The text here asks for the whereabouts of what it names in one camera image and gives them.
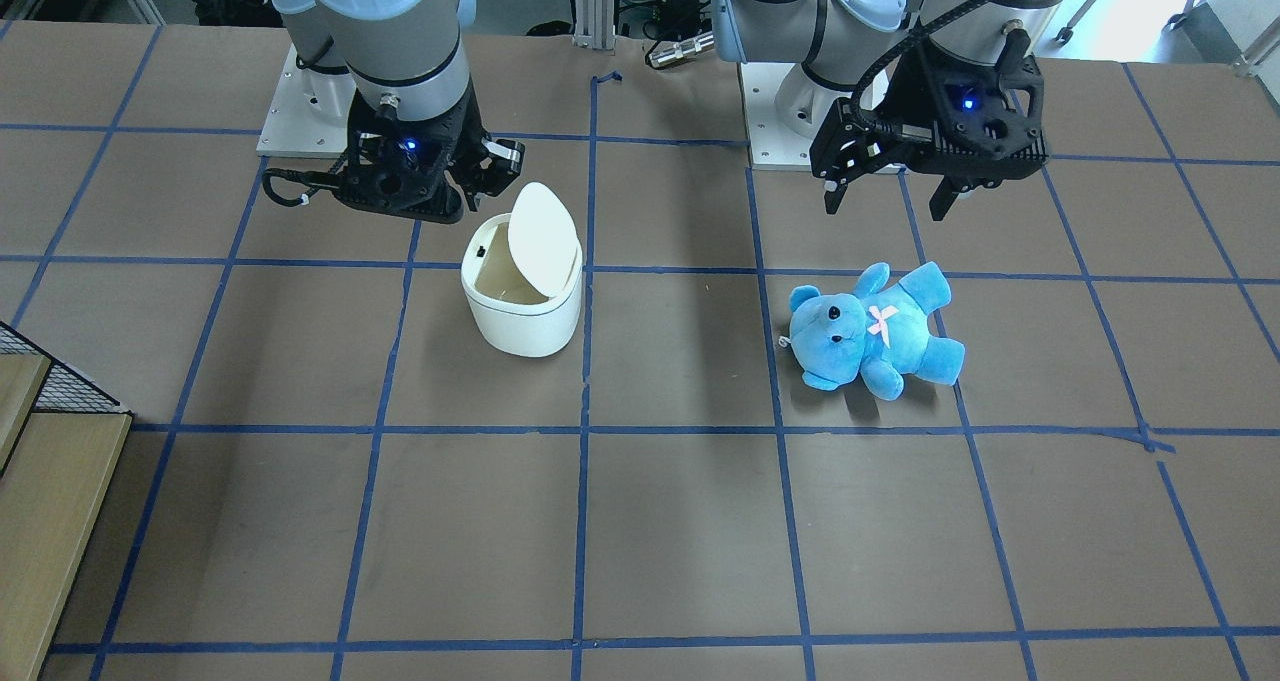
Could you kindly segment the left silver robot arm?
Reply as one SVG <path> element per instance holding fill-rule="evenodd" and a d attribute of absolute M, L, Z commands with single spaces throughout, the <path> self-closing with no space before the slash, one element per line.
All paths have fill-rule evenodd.
<path fill-rule="evenodd" d="M 713 0 L 724 61 L 791 63 L 833 99 L 809 113 L 827 212 L 884 166 L 937 175 L 933 220 L 963 195 L 1050 163 L 1033 47 L 1064 0 Z"/>

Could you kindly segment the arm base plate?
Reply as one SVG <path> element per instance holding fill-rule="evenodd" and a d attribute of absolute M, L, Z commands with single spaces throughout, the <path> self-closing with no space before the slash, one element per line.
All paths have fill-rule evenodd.
<path fill-rule="evenodd" d="M 744 120 L 756 172 L 812 172 L 810 147 L 840 90 L 815 84 L 797 63 L 740 63 Z"/>
<path fill-rule="evenodd" d="M 334 157 L 347 147 L 347 113 L 356 84 L 348 72 L 321 74 L 297 67 L 289 47 L 260 131 L 262 157 Z"/>

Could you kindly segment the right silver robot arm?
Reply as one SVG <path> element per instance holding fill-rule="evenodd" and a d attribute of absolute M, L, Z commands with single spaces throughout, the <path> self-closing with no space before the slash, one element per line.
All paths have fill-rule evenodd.
<path fill-rule="evenodd" d="M 271 0 L 298 70 L 349 76 L 346 148 L 329 172 L 268 169 L 297 207 L 328 189 L 352 210 L 456 224 L 521 174 L 524 143 L 483 125 L 460 17 L 466 0 Z"/>

